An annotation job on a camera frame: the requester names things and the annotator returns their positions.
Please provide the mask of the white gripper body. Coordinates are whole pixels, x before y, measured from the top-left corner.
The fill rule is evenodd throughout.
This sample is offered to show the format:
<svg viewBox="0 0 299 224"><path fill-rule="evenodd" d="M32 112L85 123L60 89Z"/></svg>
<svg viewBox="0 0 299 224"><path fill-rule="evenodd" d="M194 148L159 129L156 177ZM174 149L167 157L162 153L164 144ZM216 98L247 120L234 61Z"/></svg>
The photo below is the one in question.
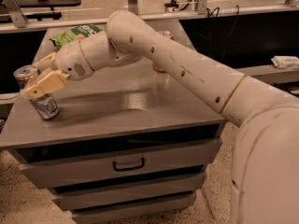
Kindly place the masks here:
<svg viewBox="0 0 299 224"><path fill-rule="evenodd" d="M56 53L55 64L69 75L70 80L79 81L94 74L83 55L80 40L61 47Z"/></svg>

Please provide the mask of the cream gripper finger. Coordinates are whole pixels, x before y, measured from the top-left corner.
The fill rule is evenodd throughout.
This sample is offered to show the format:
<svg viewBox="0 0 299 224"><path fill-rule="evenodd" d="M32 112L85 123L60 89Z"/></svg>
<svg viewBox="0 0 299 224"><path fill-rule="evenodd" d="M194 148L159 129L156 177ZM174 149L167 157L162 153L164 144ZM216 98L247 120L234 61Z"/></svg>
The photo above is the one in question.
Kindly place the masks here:
<svg viewBox="0 0 299 224"><path fill-rule="evenodd" d="M55 64L56 52L53 52L40 61L33 63L33 67L37 68L40 72L46 69L57 70L58 67Z"/></svg>
<svg viewBox="0 0 299 224"><path fill-rule="evenodd" d="M21 91L21 96L30 100L59 91L65 87L68 78L69 75L62 70L46 69L25 86L25 91Z"/></svg>

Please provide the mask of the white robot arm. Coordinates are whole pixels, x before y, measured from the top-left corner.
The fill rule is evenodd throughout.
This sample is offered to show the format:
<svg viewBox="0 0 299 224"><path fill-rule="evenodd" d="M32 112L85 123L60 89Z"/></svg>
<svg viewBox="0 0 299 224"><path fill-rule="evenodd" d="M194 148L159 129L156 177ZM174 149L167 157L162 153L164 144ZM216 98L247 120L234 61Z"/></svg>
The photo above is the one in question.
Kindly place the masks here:
<svg viewBox="0 0 299 224"><path fill-rule="evenodd" d="M232 161L231 224L299 223L299 99L167 38L129 11L105 31L63 46L35 64L21 94L39 98L99 69L143 55L238 127Z"/></svg>

